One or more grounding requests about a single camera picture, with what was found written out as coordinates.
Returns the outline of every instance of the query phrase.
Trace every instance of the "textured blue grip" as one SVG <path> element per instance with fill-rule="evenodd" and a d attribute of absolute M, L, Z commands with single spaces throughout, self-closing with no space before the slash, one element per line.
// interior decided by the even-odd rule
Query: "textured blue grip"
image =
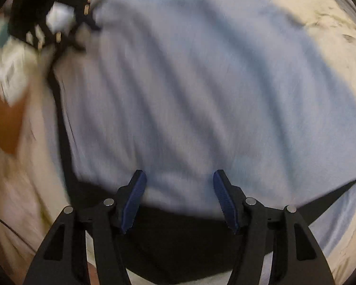
<path fill-rule="evenodd" d="M 142 172 L 137 179 L 131 194 L 128 197 L 128 201 L 125 204 L 124 210 L 122 211 L 122 224 L 120 229 L 123 233 L 125 233 L 133 225 L 133 221 L 139 209 L 141 197 L 144 194 L 145 187 L 146 174 Z"/>
<path fill-rule="evenodd" d="M 234 205 L 234 202 L 217 171 L 214 173 L 213 181 L 215 194 L 219 201 L 220 207 L 222 208 L 225 221 L 227 222 L 228 227 L 234 233 L 237 233 L 239 230 L 239 224 L 237 219 L 236 206 Z"/>

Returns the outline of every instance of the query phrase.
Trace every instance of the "light blue cloth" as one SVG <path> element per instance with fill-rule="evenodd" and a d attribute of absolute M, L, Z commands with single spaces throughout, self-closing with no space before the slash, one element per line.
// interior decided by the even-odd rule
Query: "light blue cloth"
<path fill-rule="evenodd" d="M 55 68 L 78 176 L 116 190 L 142 169 L 144 203 L 216 219 L 217 169 L 277 208 L 356 179 L 354 96 L 267 0 L 106 0 L 96 20 Z M 312 225 L 326 255 L 355 209 L 356 185 Z"/>

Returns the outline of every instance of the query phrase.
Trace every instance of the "thin black wire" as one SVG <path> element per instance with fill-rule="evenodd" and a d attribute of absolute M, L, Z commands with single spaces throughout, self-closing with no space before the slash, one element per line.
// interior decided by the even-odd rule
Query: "thin black wire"
<path fill-rule="evenodd" d="M 22 242 L 24 242 L 25 245 L 34 252 L 34 254 L 36 253 L 36 250 L 28 242 L 26 242 L 14 229 L 12 229 L 8 224 L 6 224 L 1 219 L 0 219 L 0 223 L 3 224 L 6 228 L 8 228 L 11 232 L 13 232 Z"/>

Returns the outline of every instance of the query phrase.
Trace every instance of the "wrinkled fabric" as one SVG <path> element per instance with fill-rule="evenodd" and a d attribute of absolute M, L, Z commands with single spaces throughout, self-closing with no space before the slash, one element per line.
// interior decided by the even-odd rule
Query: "wrinkled fabric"
<path fill-rule="evenodd" d="M 96 20 L 103 30 L 81 35 L 87 53 L 55 68 L 78 176 L 115 191 L 143 169 L 145 203 L 213 218 L 219 168 L 277 208 L 356 179 L 356 101 L 268 0 L 106 0 Z M 356 186 L 348 196 L 331 209 L 329 222 L 345 220 L 334 234 Z"/>

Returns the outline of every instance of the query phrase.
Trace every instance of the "black cable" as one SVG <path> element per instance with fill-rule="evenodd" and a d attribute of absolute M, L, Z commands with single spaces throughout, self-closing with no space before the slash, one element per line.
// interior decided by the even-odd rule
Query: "black cable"
<path fill-rule="evenodd" d="M 0 219 L 0 223 L 3 224 L 6 228 L 8 228 L 11 232 L 13 232 L 22 242 L 25 243 L 25 245 L 30 248 L 34 254 L 37 253 L 36 250 L 28 243 L 26 242 L 14 229 L 12 229 L 8 224 L 6 224 L 3 220 Z"/>

